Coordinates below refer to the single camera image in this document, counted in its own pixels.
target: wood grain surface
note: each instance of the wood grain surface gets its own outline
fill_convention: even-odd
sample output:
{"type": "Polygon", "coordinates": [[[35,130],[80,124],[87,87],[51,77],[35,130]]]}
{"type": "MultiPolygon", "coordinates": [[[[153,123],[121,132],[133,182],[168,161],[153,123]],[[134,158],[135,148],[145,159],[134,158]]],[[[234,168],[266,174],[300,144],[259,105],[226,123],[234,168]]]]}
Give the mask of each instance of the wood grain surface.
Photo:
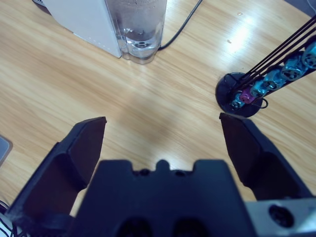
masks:
{"type": "MultiPolygon", "coordinates": [[[[168,1],[163,42],[196,2],[168,1]]],[[[283,0],[204,0],[169,48],[138,65],[77,38],[31,0],[1,0],[0,134],[13,142],[0,167],[1,195],[11,203],[76,122],[106,116],[101,159],[129,159],[135,169],[165,159],[188,170],[200,158],[224,159],[253,200],[229,160],[215,86],[225,73],[248,71],[308,19],[283,0]]],[[[252,117],[314,194],[315,86],[311,74],[267,97],[269,107],[252,117]]]]}

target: clear glass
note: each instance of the clear glass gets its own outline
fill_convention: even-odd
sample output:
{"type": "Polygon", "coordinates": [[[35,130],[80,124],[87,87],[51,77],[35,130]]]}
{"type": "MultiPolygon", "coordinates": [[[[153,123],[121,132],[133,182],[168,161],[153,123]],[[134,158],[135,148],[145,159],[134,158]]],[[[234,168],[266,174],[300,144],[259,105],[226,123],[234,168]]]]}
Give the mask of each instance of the clear glass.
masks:
{"type": "Polygon", "coordinates": [[[123,57],[153,60],[161,44],[167,0],[105,0],[123,57]]]}

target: white appliance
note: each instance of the white appliance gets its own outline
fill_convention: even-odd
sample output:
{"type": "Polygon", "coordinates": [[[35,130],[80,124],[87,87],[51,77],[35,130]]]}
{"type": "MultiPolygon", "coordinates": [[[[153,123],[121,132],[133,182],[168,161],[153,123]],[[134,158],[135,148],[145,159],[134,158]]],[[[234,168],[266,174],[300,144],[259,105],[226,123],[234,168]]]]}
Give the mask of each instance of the white appliance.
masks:
{"type": "Polygon", "coordinates": [[[34,0],[83,40],[137,63],[148,63],[161,44],[167,0],[34,0]]]}

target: blue coffee capsule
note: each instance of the blue coffee capsule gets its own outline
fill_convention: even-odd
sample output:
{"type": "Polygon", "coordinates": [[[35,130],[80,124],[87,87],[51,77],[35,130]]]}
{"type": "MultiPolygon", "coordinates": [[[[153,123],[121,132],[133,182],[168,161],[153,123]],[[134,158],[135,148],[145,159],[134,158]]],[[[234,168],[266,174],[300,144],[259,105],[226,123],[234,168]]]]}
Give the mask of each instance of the blue coffee capsule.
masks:
{"type": "Polygon", "coordinates": [[[281,71],[281,76],[285,80],[297,80],[301,78],[308,67],[302,62],[303,52],[293,52],[284,58],[284,67],[281,71]]]}
{"type": "Polygon", "coordinates": [[[241,93],[237,93],[234,100],[231,102],[231,106],[234,108],[234,109],[240,109],[242,106],[245,105],[244,102],[241,101],[241,99],[239,98],[241,95],[241,93]]]}
{"type": "Polygon", "coordinates": [[[268,91],[269,89],[264,85],[263,80],[256,81],[250,89],[250,93],[256,98],[264,97],[268,91]]]}
{"type": "Polygon", "coordinates": [[[282,66],[271,66],[267,70],[267,74],[263,79],[263,84],[268,90],[278,90],[285,83],[286,79],[281,77],[282,66]]]}
{"type": "Polygon", "coordinates": [[[302,62],[306,67],[316,69],[316,37],[311,37],[307,41],[302,62]]]}

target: black round base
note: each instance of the black round base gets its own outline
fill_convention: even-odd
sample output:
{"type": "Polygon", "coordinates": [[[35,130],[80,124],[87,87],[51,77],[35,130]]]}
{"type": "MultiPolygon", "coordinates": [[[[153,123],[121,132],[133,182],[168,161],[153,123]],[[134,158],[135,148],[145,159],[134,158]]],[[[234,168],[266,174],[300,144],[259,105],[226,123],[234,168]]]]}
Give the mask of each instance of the black round base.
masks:
{"type": "Polygon", "coordinates": [[[215,89],[215,96],[217,103],[221,109],[230,114],[240,115],[243,117],[250,117],[256,114],[262,105],[262,99],[257,99],[255,105],[244,105],[240,109],[234,110],[231,106],[233,100],[231,89],[237,84],[242,83],[240,78],[244,73],[228,73],[217,84],[215,89]]]}

